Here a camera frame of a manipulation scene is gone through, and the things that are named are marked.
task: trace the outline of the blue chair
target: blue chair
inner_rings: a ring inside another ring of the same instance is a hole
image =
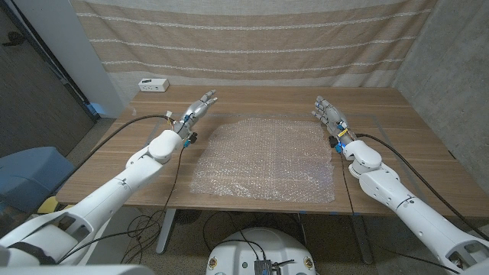
[[[0,202],[33,212],[74,169],[55,147],[23,150],[0,158]]]

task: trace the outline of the table leg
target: table leg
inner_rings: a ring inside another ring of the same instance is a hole
[[[161,225],[160,237],[156,246],[156,253],[163,254],[170,242],[170,235],[173,230],[173,220],[175,219],[176,209],[167,209],[163,224]]]
[[[358,248],[360,250],[361,260],[365,264],[373,264],[374,255],[370,242],[368,241],[367,232],[365,231],[364,219],[361,216],[350,216],[353,231],[357,238]]]

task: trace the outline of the wooden table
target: wooden table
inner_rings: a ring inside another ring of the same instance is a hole
[[[168,202],[171,209],[350,215],[348,185],[355,213],[392,215],[387,207],[363,193],[358,180],[351,176],[348,168],[345,168],[345,185],[341,159],[335,153],[332,157],[335,166],[335,201],[330,203],[280,202],[193,194],[189,191],[196,162],[206,149],[210,134],[217,127],[250,117],[317,121],[310,112],[314,109],[316,96],[322,95],[346,114],[353,132],[372,134],[393,145],[461,214],[467,217],[489,217],[487,195],[395,89],[171,86],[164,93],[137,94],[105,136],[138,116],[165,114],[167,110],[180,116],[192,102],[210,89],[217,90],[215,96],[219,100],[193,128],[199,134],[198,140],[183,152],[176,188]],[[150,118],[128,126],[72,176],[57,194],[57,200],[62,203],[79,202],[121,172],[127,159],[165,128],[169,128],[169,125],[162,118]],[[328,132],[325,130],[325,142],[327,138]],[[401,181],[412,193],[440,214],[453,215],[387,148],[367,138],[363,140],[382,155],[385,164],[399,173]],[[127,205],[163,207],[175,179],[177,159],[178,155],[174,154],[157,182],[135,193]]]

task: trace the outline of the yellow object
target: yellow object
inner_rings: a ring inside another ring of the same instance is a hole
[[[37,210],[38,214],[47,214],[54,212],[54,209],[58,206],[58,201],[54,196],[46,199],[40,208]]]
[[[341,138],[343,136],[343,134],[346,134],[347,131],[348,131],[348,129],[345,129],[345,130],[343,130],[343,132],[339,133],[338,138]]]

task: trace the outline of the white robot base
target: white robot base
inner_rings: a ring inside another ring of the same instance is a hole
[[[247,241],[260,245],[264,253],[256,244],[243,241],[241,233],[236,232],[212,250],[207,275],[316,275],[311,253],[298,240],[271,228],[248,228],[242,232]]]

